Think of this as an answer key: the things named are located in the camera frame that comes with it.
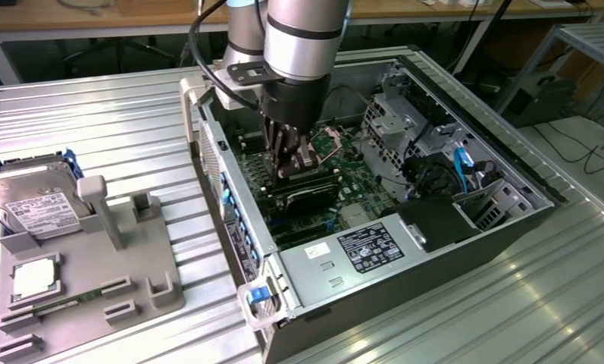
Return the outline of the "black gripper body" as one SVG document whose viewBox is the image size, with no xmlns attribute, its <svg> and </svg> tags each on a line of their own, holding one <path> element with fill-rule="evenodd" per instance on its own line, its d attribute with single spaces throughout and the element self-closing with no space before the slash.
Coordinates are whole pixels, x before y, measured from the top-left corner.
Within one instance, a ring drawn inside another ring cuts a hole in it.
<svg viewBox="0 0 604 364">
<path fill-rule="evenodd" d="M 311 131 L 319 121 L 328 94 L 331 75 L 300 81 L 284 78 L 263 85 L 260 108 L 265 117 L 296 128 Z"/>
</svg>

